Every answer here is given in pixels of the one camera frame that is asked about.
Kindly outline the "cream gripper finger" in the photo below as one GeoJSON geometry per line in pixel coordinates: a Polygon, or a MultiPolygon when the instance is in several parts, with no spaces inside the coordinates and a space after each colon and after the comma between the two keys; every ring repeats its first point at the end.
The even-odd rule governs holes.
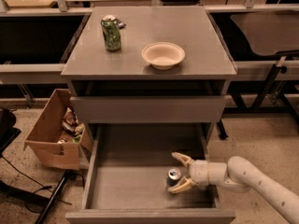
{"type": "Polygon", "coordinates": [[[172,152],[172,157],[179,161],[185,168],[188,168],[192,163],[193,159],[185,154],[179,152],[172,152]]]}
{"type": "Polygon", "coordinates": [[[177,194],[186,191],[188,189],[191,189],[194,185],[195,183],[192,181],[191,178],[187,178],[186,176],[183,176],[175,186],[169,187],[167,191],[173,194],[177,194]]]}

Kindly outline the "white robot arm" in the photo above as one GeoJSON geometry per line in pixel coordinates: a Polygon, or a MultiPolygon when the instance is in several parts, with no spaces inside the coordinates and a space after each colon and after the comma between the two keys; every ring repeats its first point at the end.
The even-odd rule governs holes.
{"type": "Polygon", "coordinates": [[[168,192],[177,194],[194,186],[211,185],[234,192],[254,189],[290,224],[299,224],[299,196],[265,175],[250,161],[239,156],[233,156],[227,162],[194,160],[178,152],[173,152],[172,157],[186,168],[187,175],[182,176],[178,168],[170,169],[168,176],[175,185],[167,187],[168,192]]]}

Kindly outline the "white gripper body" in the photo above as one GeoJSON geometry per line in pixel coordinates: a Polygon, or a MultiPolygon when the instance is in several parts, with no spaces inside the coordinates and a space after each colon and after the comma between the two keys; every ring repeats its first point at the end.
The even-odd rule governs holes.
{"type": "Polygon", "coordinates": [[[189,166],[189,175],[196,186],[205,187],[208,185],[208,163],[207,161],[196,160],[189,166]]]}

